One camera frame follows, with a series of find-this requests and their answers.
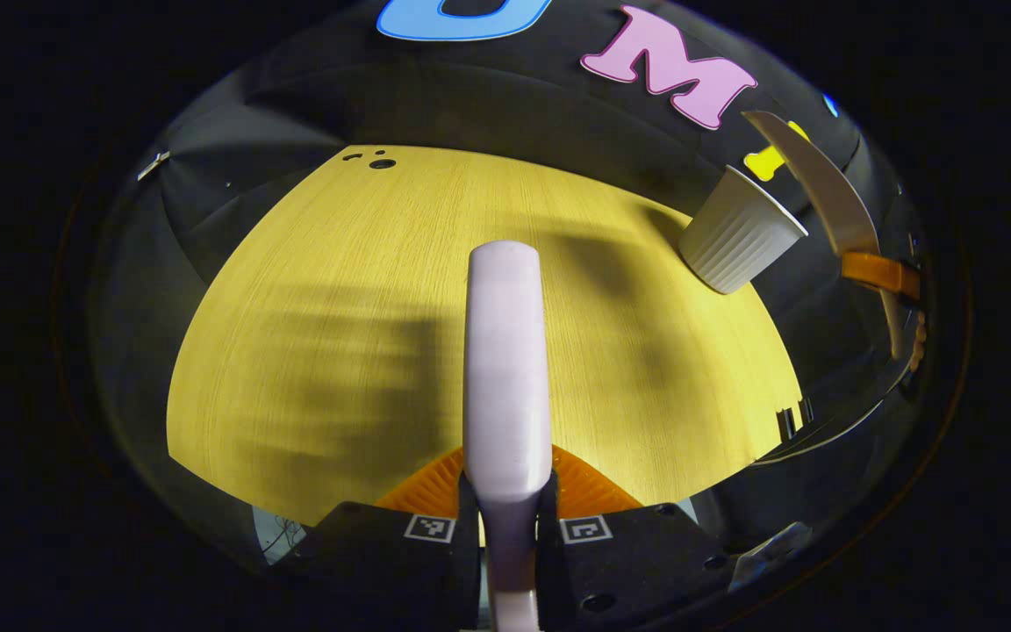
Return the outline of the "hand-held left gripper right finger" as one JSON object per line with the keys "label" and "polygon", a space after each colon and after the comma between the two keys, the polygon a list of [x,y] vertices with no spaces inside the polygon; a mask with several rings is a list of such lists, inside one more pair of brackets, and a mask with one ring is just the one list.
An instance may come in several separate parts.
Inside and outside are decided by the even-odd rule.
{"label": "hand-held left gripper right finger", "polygon": [[735,561],[674,503],[646,506],[566,449],[538,505],[545,629],[638,629],[724,593]]}

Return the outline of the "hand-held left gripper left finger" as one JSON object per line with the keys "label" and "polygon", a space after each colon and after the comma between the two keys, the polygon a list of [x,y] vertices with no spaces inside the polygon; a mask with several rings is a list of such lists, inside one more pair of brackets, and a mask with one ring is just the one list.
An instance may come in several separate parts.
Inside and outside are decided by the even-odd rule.
{"label": "hand-held left gripper left finger", "polygon": [[453,449],[376,504],[342,501],[274,564],[329,632],[464,632],[480,617],[480,528]]}

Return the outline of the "white ribbed garbage bin cup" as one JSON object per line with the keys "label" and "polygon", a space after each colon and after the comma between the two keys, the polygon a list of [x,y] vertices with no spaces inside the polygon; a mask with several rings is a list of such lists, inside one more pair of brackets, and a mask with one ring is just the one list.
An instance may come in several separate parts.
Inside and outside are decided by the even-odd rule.
{"label": "white ribbed garbage bin cup", "polygon": [[722,295],[738,292],[809,232],[782,204],[734,167],[678,240],[686,267]]}

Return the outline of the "light purple small broom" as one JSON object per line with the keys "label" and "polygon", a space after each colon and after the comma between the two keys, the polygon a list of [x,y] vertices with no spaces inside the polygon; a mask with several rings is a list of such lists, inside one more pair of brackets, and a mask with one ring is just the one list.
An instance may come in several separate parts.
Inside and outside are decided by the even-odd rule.
{"label": "light purple small broom", "polygon": [[482,515],[493,632],[539,632],[536,523],[551,419],[541,260],[521,241],[470,253],[462,468]]}

